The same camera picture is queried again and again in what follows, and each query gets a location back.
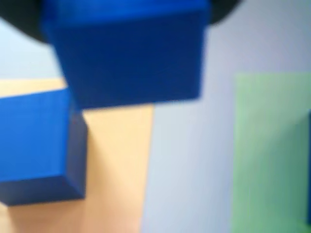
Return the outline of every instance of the tan surface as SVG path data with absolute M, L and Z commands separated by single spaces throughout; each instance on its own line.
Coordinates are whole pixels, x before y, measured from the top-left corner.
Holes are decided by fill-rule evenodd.
M 62 88 L 61 80 L 0 81 L 0 96 Z M 152 106 L 90 111 L 87 198 L 0 205 L 1 233 L 138 233 L 144 201 Z

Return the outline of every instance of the blue block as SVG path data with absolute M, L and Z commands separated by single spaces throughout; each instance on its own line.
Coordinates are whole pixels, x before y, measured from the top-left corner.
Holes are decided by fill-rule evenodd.
M 311 225 L 311 111 L 309 113 L 309 188 L 307 223 Z
M 44 0 L 42 31 L 83 109 L 200 95 L 207 0 Z
M 0 99 L 0 202 L 82 199 L 86 143 L 69 90 Z

